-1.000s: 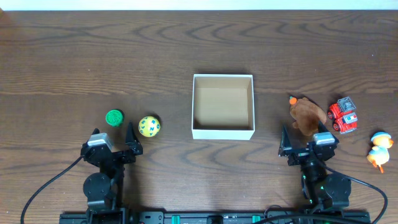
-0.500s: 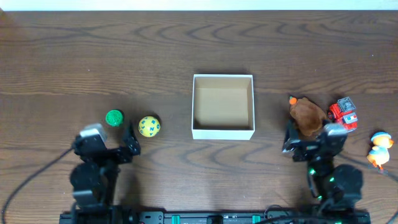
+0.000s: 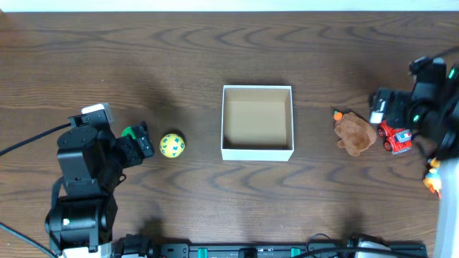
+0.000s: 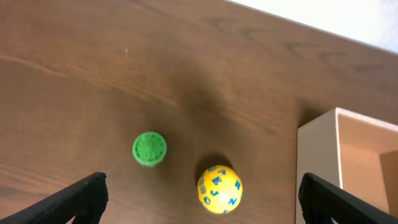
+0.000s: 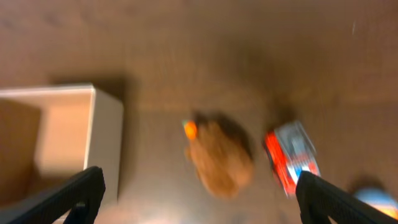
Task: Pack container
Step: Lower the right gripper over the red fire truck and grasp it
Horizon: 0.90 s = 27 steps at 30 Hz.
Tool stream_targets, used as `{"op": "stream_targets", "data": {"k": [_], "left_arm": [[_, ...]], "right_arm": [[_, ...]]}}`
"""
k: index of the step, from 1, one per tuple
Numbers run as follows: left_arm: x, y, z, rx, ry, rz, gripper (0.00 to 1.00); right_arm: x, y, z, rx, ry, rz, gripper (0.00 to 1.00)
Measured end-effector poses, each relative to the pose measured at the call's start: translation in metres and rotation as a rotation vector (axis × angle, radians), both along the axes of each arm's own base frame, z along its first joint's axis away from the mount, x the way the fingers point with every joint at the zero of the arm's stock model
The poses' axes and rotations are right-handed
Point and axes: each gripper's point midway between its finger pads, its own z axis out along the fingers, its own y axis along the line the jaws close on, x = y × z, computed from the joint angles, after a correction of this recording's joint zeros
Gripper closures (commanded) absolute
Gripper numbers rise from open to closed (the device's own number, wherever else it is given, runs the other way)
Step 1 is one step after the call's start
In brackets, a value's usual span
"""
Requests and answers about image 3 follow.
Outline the red toy truck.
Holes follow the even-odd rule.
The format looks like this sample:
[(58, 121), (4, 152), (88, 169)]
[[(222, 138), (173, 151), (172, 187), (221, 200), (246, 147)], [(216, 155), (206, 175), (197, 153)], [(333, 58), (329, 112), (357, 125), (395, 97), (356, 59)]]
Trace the red toy truck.
[(379, 124), (377, 133), (383, 140), (384, 149), (393, 155), (404, 153), (412, 147), (411, 131), (405, 128), (392, 128), (386, 120)]

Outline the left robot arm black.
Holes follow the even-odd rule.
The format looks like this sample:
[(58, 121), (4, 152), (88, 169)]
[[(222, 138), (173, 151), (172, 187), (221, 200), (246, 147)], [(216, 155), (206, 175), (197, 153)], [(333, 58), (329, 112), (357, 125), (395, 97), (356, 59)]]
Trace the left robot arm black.
[(124, 169), (154, 155), (147, 124), (126, 128), (117, 138), (107, 122), (72, 120), (57, 144), (62, 177), (53, 186), (45, 219), (50, 249), (57, 256), (79, 247), (96, 253), (113, 239), (118, 210), (113, 193), (126, 179)]

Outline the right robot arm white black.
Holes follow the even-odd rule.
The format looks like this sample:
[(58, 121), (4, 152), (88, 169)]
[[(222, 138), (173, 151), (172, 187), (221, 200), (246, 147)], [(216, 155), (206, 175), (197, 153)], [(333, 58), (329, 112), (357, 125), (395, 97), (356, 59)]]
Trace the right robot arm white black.
[(458, 256), (458, 66), (450, 70), (439, 57), (409, 65), (412, 91), (380, 87), (369, 96), (369, 121), (406, 128), (437, 144), (442, 195), (434, 257)]

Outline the brown plush toy with carrot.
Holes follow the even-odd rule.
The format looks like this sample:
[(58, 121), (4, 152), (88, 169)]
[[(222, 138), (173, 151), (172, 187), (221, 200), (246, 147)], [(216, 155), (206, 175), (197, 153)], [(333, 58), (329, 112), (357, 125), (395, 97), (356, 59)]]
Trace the brown plush toy with carrot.
[(344, 148), (350, 156), (359, 156), (375, 143), (375, 129), (355, 113), (341, 113), (335, 110), (333, 118), (334, 131), (339, 137), (337, 146)]

